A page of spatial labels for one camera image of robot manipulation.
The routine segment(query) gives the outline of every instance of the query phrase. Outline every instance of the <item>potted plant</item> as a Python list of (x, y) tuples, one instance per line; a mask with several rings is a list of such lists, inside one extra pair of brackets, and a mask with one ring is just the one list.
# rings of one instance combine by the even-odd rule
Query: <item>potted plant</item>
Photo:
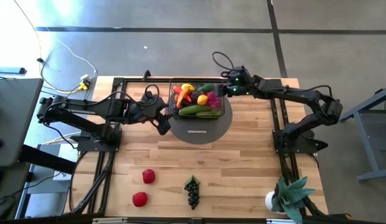
[(314, 189), (304, 189), (308, 177), (303, 177), (291, 185), (285, 184), (283, 177), (279, 178), (275, 191), (269, 192), (265, 197), (265, 205), (271, 212), (286, 214), (296, 223), (303, 224), (299, 208), (305, 207), (303, 198), (314, 192)]

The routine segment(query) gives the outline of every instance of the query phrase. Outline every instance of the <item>round black platform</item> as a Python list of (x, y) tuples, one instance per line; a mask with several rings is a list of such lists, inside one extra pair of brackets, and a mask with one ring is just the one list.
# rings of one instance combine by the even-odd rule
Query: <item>round black platform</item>
[(212, 143), (221, 138), (232, 123), (232, 107), (225, 97), (225, 114), (219, 119), (174, 119), (171, 118), (171, 132), (180, 140), (191, 144)]

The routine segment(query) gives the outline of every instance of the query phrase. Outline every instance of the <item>sticker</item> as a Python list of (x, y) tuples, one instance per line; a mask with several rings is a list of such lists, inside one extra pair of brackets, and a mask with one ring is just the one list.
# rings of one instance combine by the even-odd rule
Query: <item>sticker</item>
[(207, 131), (187, 131), (188, 133), (207, 133)]

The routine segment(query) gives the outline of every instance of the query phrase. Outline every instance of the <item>grape bunch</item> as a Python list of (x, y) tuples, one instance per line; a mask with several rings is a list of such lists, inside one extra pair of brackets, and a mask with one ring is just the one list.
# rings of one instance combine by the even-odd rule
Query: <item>grape bunch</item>
[(189, 196), (189, 199), (187, 201), (192, 207), (192, 210), (194, 210), (199, 204), (199, 185), (195, 182), (190, 182), (185, 186), (185, 190), (189, 192), (187, 194), (187, 196)]

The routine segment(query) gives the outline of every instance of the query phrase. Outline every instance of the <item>wire basket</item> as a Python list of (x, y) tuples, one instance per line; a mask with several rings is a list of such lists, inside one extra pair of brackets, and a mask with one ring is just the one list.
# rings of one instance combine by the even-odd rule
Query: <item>wire basket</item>
[(174, 92), (174, 87), (175, 86), (182, 86), (185, 83), (192, 85), (195, 90), (204, 86), (205, 84), (219, 85), (219, 83), (211, 83), (211, 82), (205, 82), (205, 81), (193, 80), (192, 82), (187, 82), (187, 81), (177, 82), (176, 80), (171, 79), (169, 82), (169, 99), (168, 99), (168, 105), (169, 106), (167, 107), (167, 110), (166, 110), (167, 114), (172, 114), (172, 117), (174, 119), (219, 119), (221, 116), (223, 116), (225, 114), (225, 108), (224, 108), (225, 98), (223, 96), (221, 96), (221, 97), (217, 97), (218, 101), (219, 101), (219, 105), (211, 107), (213, 111), (219, 111), (220, 115), (216, 115), (216, 116), (214, 116), (212, 114), (200, 115), (200, 116), (197, 116), (195, 114), (179, 115), (179, 113), (178, 113), (179, 110), (176, 107), (176, 101), (174, 99), (175, 95), (177, 94)]

